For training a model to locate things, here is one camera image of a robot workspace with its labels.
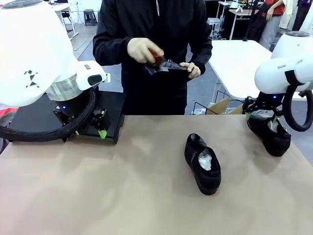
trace person in red shirt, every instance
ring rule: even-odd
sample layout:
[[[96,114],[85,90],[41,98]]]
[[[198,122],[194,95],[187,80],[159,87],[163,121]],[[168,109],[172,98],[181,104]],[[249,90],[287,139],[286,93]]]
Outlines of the person in red shirt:
[[[285,11],[285,5],[283,0],[266,0],[266,4],[269,5],[270,8],[266,16],[267,24],[259,44],[269,50],[270,45],[278,33],[279,24]]]

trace red shirt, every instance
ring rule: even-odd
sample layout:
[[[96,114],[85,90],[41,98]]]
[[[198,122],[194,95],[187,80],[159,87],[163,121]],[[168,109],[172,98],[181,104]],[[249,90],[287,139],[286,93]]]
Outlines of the red shirt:
[[[273,6],[275,3],[277,3],[279,0],[266,0],[265,3],[270,5],[270,6]],[[276,7],[274,9],[274,13],[273,15],[274,16],[281,16],[284,14],[284,11],[285,11],[285,5],[284,4],[281,4],[280,6]]]

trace stool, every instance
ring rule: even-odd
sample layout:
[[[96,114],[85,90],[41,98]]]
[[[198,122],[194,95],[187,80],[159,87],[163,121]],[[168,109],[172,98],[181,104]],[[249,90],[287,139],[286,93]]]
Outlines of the stool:
[[[216,36],[220,31],[221,20],[219,18],[208,18],[207,23],[212,27],[211,37]]]
[[[85,25],[87,26],[87,24],[91,24],[92,26],[96,26],[97,19],[96,19],[96,15],[94,14],[93,10],[87,9],[84,11],[84,19],[85,19]]]

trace black platform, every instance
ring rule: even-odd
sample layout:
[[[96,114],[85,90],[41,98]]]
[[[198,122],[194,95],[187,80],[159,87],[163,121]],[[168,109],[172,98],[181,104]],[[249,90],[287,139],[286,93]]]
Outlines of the black platform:
[[[124,115],[122,115],[124,101],[123,93],[99,91],[97,94],[96,109],[107,109],[111,120],[106,139],[113,139],[115,144],[118,141],[119,129],[124,123]],[[35,103],[19,108],[9,127],[28,132],[52,131],[60,128],[62,124],[53,113],[55,107],[56,103],[45,94]],[[100,138],[98,131],[90,126],[86,126],[80,135]]]

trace jacket sleeve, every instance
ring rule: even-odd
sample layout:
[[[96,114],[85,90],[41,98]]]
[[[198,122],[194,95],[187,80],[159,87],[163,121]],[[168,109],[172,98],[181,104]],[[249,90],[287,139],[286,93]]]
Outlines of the jacket sleeve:
[[[191,62],[205,73],[205,64],[212,55],[211,27],[207,23],[206,7],[204,0],[195,0],[194,15],[191,23],[189,44],[191,47]]]
[[[127,44],[131,37],[121,38],[121,25],[115,0],[103,0],[99,12],[97,34],[93,38],[93,55],[102,65],[117,65],[128,57]]]

